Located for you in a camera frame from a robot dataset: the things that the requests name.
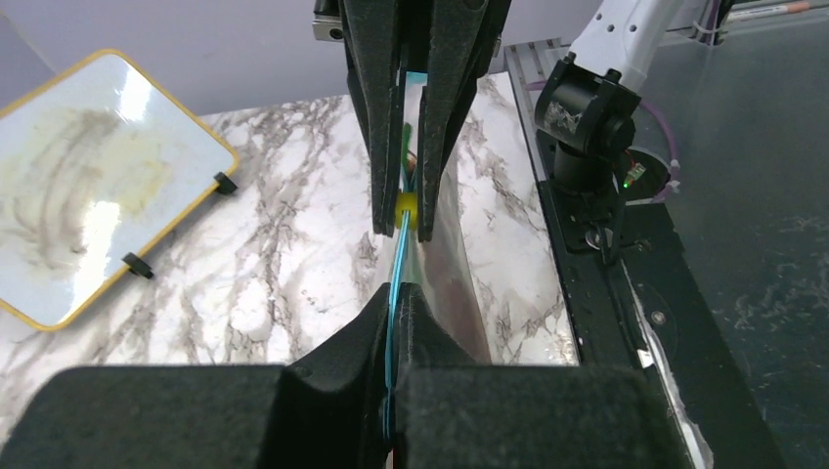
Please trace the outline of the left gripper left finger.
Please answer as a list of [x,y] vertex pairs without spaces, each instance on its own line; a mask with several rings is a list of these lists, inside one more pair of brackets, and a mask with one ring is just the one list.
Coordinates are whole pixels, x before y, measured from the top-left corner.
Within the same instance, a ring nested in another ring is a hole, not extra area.
[[389,289],[290,365],[83,366],[51,378],[5,468],[379,468]]

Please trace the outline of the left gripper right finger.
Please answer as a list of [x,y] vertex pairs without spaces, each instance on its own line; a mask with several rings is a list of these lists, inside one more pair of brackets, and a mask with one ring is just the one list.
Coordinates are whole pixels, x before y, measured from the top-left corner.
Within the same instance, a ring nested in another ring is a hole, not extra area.
[[657,396],[615,366],[475,362],[404,283],[393,327],[398,468],[674,468]]

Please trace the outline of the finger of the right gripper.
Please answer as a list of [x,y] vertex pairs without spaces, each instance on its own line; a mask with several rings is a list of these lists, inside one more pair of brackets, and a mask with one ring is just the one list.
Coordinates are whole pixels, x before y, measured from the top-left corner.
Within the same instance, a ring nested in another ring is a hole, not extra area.
[[508,1],[435,1],[431,9],[427,83],[421,96],[416,189],[417,239],[432,239],[441,178],[494,56]]
[[344,0],[339,8],[347,85],[370,157],[372,226],[391,236],[402,143],[399,3]]

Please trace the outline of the clear zip top bag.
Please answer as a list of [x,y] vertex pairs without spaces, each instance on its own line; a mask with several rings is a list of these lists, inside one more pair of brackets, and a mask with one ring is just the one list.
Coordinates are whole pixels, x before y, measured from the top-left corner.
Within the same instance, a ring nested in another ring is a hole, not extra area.
[[458,162],[454,156],[441,174],[433,235],[428,241],[417,237],[416,133],[426,83],[424,73],[410,72],[406,76],[398,197],[401,223],[394,235],[388,272],[389,321],[383,351],[381,431],[386,440],[397,433],[401,417],[396,403],[402,397],[408,366],[416,352],[423,352],[428,364],[492,361],[460,227]]

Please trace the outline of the green chili pepper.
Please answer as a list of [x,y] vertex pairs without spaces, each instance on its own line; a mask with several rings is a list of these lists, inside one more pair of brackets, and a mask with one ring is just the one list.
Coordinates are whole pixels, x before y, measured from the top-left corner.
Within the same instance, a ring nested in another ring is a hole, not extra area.
[[411,175],[416,169],[417,156],[412,151],[413,126],[405,122],[402,127],[401,164],[407,174]]

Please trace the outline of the red meat slice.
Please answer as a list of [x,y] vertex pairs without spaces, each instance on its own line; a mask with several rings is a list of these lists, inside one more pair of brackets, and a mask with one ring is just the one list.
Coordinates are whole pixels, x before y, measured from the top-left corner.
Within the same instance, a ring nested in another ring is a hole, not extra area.
[[490,360],[485,328],[471,277],[457,250],[437,235],[423,246],[426,277],[433,290],[433,315],[476,361]]

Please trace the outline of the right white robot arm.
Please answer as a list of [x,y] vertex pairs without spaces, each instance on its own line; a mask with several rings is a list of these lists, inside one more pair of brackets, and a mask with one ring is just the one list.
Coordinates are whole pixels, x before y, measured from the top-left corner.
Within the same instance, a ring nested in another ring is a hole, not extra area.
[[[605,1],[559,60],[535,121],[566,155],[587,162],[633,140],[639,87],[677,13],[676,1]],[[340,22],[347,85],[371,165],[371,219],[397,228],[407,75],[427,76],[419,104],[413,223],[434,230],[439,183],[502,34],[506,1],[320,1],[317,16]]]

